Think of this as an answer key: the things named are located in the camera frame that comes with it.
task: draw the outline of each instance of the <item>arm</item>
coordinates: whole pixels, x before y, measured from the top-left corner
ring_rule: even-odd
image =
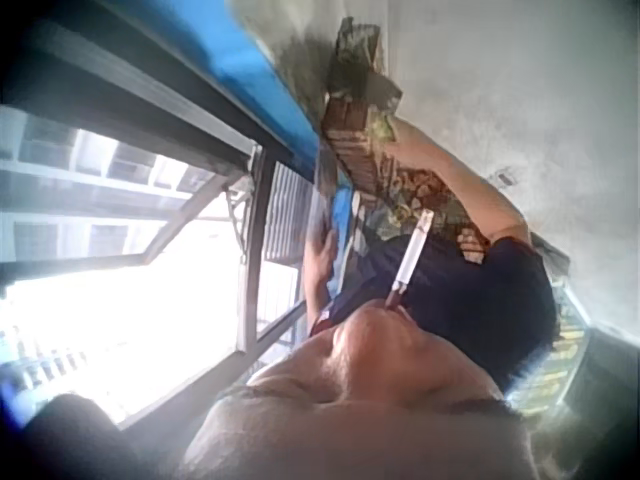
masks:
[[[324,242],[309,238],[305,244],[302,277],[309,329],[329,303],[327,282],[331,278],[337,252],[338,234],[335,230],[329,232]]]
[[[531,244],[524,217],[497,189],[416,127],[398,119],[392,125],[397,142],[387,144],[386,152],[407,167],[438,175],[492,244],[503,237]]]

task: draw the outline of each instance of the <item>man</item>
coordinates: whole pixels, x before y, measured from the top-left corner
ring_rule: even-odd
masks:
[[[196,478],[535,478],[504,393],[552,342],[542,260],[509,201],[417,128],[388,153],[433,170],[491,246],[481,265],[432,235],[402,306],[387,310],[408,243],[365,257],[329,304],[335,233],[305,252],[311,338],[217,401],[185,458]],[[471,240],[463,236],[463,244]]]

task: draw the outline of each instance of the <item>dark shirt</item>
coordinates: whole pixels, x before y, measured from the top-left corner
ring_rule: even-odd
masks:
[[[361,259],[360,279],[327,307],[333,324],[363,303],[386,298],[409,243],[396,237]],[[498,240],[482,265],[432,235],[402,299],[417,324],[462,350],[507,392],[551,348],[556,312],[542,259],[512,238]]]

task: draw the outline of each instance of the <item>metal window frame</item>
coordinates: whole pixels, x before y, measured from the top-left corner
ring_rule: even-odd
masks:
[[[237,350],[121,425],[125,435],[138,449],[157,450],[159,440],[171,437],[205,414],[215,395],[235,382],[305,314],[303,301],[273,322],[260,338],[257,336],[262,247],[275,165],[281,162],[307,180],[313,179],[295,168],[292,162],[294,154],[272,132],[187,59],[152,38],[134,21],[93,0],[70,1],[64,10],[56,9],[47,15],[45,27],[59,34],[62,32],[62,41],[49,45],[36,36],[35,41],[32,38],[22,47],[20,63],[9,71],[5,79],[3,103],[179,158],[197,167],[215,171],[215,166],[217,175],[183,205],[144,253],[0,264],[0,285],[75,271],[149,263],[211,200],[249,173],[254,180],[253,194],[246,207],[249,212],[243,226],[247,251],[239,294],[244,308],[241,309]],[[80,53],[90,50],[107,63],[115,61],[119,67],[132,66],[131,83],[127,83],[124,77],[115,80],[105,78],[108,72],[100,70],[100,65],[87,67],[77,62],[76,49],[80,49]],[[40,73],[40,69],[52,72],[47,82],[37,81],[39,76],[34,72]],[[183,112],[176,116],[154,97],[141,96],[137,90],[139,80],[147,77],[153,79],[154,85],[160,84],[173,91],[183,106],[197,107],[197,114],[189,116]],[[199,122],[206,117],[203,117],[203,112],[257,142],[260,148],[254,158],[250,161],[246,152],[201,128]]]

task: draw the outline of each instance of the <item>window frame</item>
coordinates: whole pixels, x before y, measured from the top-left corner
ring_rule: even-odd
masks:
[[[241,266],[239,303],[242,307],[236,351],[197,378],[185,380],[121,424],[127,438],[138,449],[157,450],[159,439],[171,437],[173,432],[206,413],[218,392],[240,378],[304,316],[305,302],[301,301],[258,338],[262,247],[275,165],[281,162],[307,180],[313,181],[313,178],[296,169],[292,161],[294,153],[280,139],[174,48],[149,36],[113,7],[97,1],[72,2],[71,5],[48,12],[44,22],[38,22],[27,35],[19,61],[6,77],[3,103],[178,158],[214,171],[216,175],[161,228],[144,253],[3,263],[0,264],[0,287],[18,280],[148,264],[214,198],[243,178],[252,180],[243,229],[246,254]],[[56,41],[44,41],[47,35]],[[87,63],[89,57],[95,61]],[[38,80],[41,74],[32,73],[34,65],[37,73],[42,69],[51,72],[46,82]],[[109,67],[114,66],[128,68],[125,72],[128,76],[109,78]],[[148,78],[153,82],[145,90],[140,79]],[[72,89],[68,88],[70,82],[74,85]],[[158,85],[162,86],[160,90],[156,88]],[[174,105],[181,106],[180,113],[175,114],[163,105],[159,93],[170,95]],[[253,139],[260,147],[249,156],[217,138],[204,124],[209,117]]]

